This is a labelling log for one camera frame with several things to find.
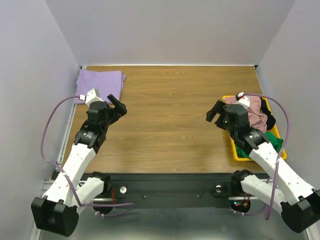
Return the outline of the pink t-shirt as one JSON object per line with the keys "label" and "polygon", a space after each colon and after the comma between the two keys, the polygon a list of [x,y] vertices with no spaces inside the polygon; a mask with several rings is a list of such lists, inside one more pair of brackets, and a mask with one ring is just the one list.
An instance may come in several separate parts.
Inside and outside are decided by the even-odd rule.
{"label": "pink t-shirt", "polygon": [[267,132],[267,116],[261,111],[261,99],[258,96],[246,96],[250,99],[250,107],[247,109],[250,126],[263,133]]}

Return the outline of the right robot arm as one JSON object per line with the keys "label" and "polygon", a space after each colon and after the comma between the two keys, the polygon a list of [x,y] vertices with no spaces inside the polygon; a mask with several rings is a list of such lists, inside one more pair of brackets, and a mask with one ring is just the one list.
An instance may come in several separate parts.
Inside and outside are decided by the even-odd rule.
{"label": "right robot arm", "polygon": [[235,104],[218,100],[206,113],[206,121],[215,122],[226,130],[235,145],[241,148],[273,180],[274,186],[258,179],[248,170],[235,173],[230,182],[235,195],[247,193],[277,211],[285,224],[295,233],[301,233],[320,220],[320,192],[304,181],[276,151],[267,136],[250,126],[247,108],[249,99]]}

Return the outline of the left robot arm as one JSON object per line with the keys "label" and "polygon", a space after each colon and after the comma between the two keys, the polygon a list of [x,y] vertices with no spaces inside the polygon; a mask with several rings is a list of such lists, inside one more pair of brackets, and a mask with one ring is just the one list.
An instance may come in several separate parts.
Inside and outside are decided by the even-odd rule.
{"label": "left robot arm", "polygon": [[110,177],[101,172],[93,173],[82,187],[76,187],[106,140],[109,126],[127,113],[125,104],[112,94],[107,96],[109,105],[94,88],[78,99],[89,107],[87,120],[75,135],[70,154],[64,166],[59,167],[54,183],[31,203],[36,227],[65,237],[75,231],[81,212],[96,196],[106,197],[111,193]]}

